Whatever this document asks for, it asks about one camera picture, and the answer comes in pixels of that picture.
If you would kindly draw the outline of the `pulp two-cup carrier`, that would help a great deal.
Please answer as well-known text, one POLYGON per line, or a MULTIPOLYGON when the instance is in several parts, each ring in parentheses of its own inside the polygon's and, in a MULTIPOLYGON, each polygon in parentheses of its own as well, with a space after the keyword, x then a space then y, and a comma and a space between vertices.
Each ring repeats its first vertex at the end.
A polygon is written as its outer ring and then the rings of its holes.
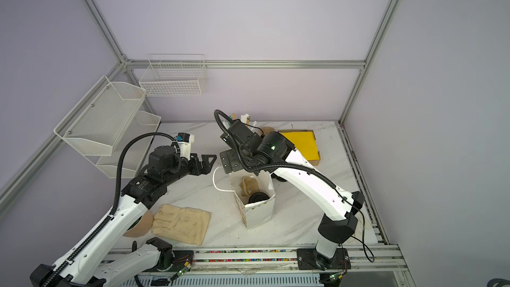
POLYGON ((251 197, 260 192, 260 185, 256 178, 244 176, 240 182, 241 197, 251 197))

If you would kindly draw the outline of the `cartoon animal paper gift bag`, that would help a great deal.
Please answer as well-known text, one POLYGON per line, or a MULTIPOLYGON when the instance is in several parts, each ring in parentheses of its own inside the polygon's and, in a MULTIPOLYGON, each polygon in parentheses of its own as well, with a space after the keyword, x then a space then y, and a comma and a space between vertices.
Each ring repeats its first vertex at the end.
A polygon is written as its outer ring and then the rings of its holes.
POLYGON ((258 175, 241 170, 228 174, 229 188, 221 188, 217 185, 219 176, 217 175, 221 167, 217 167, 212 173, 212 184, 217 191, 231 193, 235 198, 236 206, 239 210, 243 224, 247 229, 253 229, 261 226, 271 220, 274 204, 276 201, 276 191, 270 174, 267 171, 261 171, 258 175), (247 197, 241 197, 240 182, 244 176, 256 178, 260 185, 260 191, 269 195, 269 200, 265 202, 249 204, 247 197))

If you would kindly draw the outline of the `green paper cup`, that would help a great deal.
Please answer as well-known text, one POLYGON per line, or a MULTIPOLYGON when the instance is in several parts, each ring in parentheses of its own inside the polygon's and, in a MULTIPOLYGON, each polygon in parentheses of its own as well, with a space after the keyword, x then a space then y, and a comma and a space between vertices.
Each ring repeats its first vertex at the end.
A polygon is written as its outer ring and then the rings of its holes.
POLYGON ((248 199, 248 203, 249 204, 255 204, 255 203, 260 203, 260 202, 265 202, 265 201, 268 201, 269 200, 269 195, 264 193, 264 192, 256 192, 254 194, 252 194, 249 199, 248 199))

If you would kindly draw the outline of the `black plastic cup lids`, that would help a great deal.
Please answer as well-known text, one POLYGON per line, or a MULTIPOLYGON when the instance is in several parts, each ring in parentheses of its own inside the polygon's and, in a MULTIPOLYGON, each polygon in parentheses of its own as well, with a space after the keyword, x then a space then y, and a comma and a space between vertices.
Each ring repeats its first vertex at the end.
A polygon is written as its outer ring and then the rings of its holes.
POLYGON ((271 174, 271 178, 272 179, 275 179, 276 181, 279 181, 279 182, 287 182, 286 179, 280 177, 280 176, 277 176, 276 174, 271 174))

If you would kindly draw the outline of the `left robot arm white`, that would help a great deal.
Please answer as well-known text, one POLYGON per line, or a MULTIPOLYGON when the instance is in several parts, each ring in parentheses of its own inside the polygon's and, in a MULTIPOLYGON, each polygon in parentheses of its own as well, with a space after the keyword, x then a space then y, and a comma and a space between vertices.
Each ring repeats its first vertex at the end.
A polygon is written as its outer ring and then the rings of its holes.
POLYGON ((159 146, 140 174, 115 200, 110 212, 75 247, 52 265, 41 264, 31 274, 33 286, 118 286, 146 271, 168 271, 176 260, 171 244, 156 237, 130 254, 102 266, 101 262, 128 229, 167 193, 172 183, 188 175, 207 175, 216 155, 181 157, 173 146, 159 146))

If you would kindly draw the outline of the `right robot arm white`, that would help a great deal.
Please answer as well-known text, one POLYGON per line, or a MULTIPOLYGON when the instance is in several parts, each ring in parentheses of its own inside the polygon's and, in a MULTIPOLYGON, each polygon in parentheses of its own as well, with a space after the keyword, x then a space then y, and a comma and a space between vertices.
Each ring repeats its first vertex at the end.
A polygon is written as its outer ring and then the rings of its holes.
POLYGON ((349 192, 320 173, 297 147, 279 132, 261 137, 240 120, 231 120, 226 127, 217 119, 221 139, 231 148, 222 155, 231 171, 259 174, 267 171, 286 180, 309 197, 324 213, 318 227, 320 238, 312 252, 312 267, 326 270, 333 266, 340 245, 357 229, 364 196, 349 192))

